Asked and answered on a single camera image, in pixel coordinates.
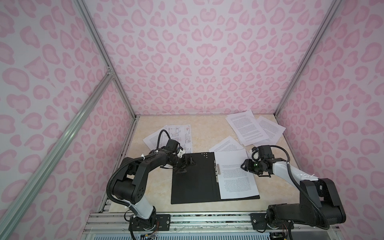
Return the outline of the red and black folder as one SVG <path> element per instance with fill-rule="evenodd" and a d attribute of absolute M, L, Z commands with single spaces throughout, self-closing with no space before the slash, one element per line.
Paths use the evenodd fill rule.
<path fill-rule="evenodd" d="M 184 174 L 174 173 L 172 176 L 172 205 L 257 200 L 260 198 L 222 200 L 220 197 L 215 152 L 194 153 L 191 155 L 196 165 L 188 167 L 187 172 Z"/>

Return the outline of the technical drawing sheet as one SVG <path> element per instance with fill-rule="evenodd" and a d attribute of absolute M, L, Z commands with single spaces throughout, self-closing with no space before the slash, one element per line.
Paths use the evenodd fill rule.
<path fill-rule="evenodd" d="M 171 139 L 181 144 L 187 154 L 193 152 L 191 125 L 166 125 L 164 129 L 169 133 Z"/>

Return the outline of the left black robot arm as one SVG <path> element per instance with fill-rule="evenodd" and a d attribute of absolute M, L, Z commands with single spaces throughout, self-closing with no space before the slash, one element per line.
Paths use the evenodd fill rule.
<path fill-rule="evenodd" d="M 133 212 L 129 222 L 130 230 L 134 225 L 152 231 L 157 224 L 156 208 L 145 197 L 149 173 L 165 165 L 172 166 L 175 173 L 185 173 L 187 167 L 195 166 L 192 157 L 186 157 L 179 144 L 169 144 L 152 150 L 146 156 L 125 158 L 121 166 L 112 174 L 107 186 L 108 199 L 128 207 Z"/>

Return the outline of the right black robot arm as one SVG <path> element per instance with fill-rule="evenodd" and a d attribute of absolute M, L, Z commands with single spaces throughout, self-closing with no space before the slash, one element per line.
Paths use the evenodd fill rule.
<path fill-rule="evenodd" d="M 254 221 L 257 231 L 283 226 L 290 231 L 294 224 L 328 230 L 330 226 L 347 220 L 335 183 L 293 167 L 290 155 L 282 147 L 264 145 L 252 148 L 251 158 L 241 164 L 241 169 L 258 177 L 275 175 L 299 191 L 300 201 L 297 204 L 268 206 L 264 219 Z"/>

